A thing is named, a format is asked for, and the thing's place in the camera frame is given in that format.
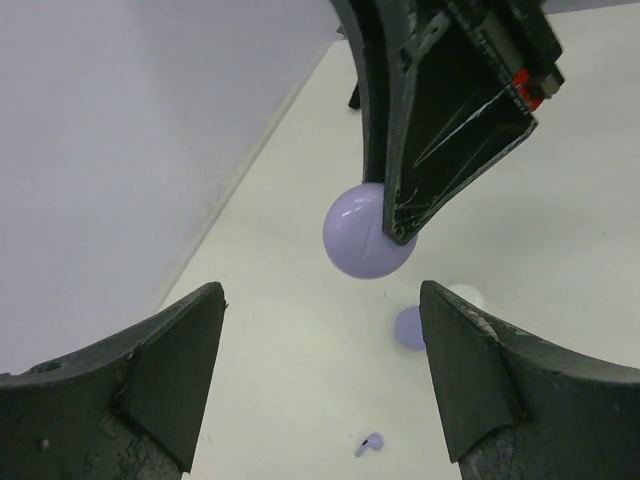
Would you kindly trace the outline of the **purple charging case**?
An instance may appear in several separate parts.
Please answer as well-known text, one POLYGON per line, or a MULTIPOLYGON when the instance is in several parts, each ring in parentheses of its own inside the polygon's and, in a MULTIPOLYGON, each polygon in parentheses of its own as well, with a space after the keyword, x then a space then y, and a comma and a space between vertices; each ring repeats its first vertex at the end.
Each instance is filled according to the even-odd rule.
POLYGON ((426 350, 418 306, 406 308, 397 315, 394 323, 394 335, 397 342, 409 350, 426 350))
POLYGON ((323 224, 327 256, 341 272, 378 279, 397 271, 413 253, 417 238, 396 244, 383 232, 384 186, 363 183, 340 195, 323 224))

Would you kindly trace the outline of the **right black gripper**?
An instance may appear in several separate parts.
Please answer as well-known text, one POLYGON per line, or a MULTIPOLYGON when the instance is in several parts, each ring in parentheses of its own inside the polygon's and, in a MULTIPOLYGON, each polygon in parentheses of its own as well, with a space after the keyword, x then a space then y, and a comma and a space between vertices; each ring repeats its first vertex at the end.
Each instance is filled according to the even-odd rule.
POLYGON ((391 1, 419 34, 390 69, 377 1, 329 2, 358 75, 363 182, 385 183, 384 231, 405 245, 531 135, 563 49, 542 1, 391 1))

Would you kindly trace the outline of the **white earbud charging case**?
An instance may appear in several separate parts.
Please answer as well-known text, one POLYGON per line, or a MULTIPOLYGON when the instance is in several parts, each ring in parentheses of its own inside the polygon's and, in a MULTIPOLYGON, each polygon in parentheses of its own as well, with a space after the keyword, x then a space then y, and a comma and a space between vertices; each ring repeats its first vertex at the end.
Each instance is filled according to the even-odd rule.
POLYGON ((472 285, 458 283, 448 286, 458 304, 472 306, 478 310, 485 309, 485 300, 481 292, 472 285))

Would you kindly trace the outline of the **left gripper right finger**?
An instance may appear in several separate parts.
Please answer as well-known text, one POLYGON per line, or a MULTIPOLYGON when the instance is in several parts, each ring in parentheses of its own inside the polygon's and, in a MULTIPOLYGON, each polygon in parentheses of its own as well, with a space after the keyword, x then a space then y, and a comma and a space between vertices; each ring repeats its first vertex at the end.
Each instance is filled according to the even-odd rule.
POLYGON ((639 371, 550 343, 435 281, 422 334, 464 479, 636 479, 639 371))

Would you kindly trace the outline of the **purple earbud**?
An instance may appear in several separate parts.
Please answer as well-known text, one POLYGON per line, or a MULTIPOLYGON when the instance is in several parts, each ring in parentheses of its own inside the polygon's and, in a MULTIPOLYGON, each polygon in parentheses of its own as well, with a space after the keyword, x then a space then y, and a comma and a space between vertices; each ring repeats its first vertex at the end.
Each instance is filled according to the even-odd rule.
POLYGON ((372 432, 362 440, 360 445, 354 451, 356 458, 362 457, 366 452, 379 452, 385 446, 384 437, 379 432, 372 432))

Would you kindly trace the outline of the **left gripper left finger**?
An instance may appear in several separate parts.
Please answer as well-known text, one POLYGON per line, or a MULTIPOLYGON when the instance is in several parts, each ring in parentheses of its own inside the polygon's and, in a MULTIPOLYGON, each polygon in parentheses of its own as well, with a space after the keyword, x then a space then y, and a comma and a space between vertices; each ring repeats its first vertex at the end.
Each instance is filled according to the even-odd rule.
POLYGON ((206 283, 97 343, 2 374, 2 478, 190 472, 226 307, 221 284, 206 283))

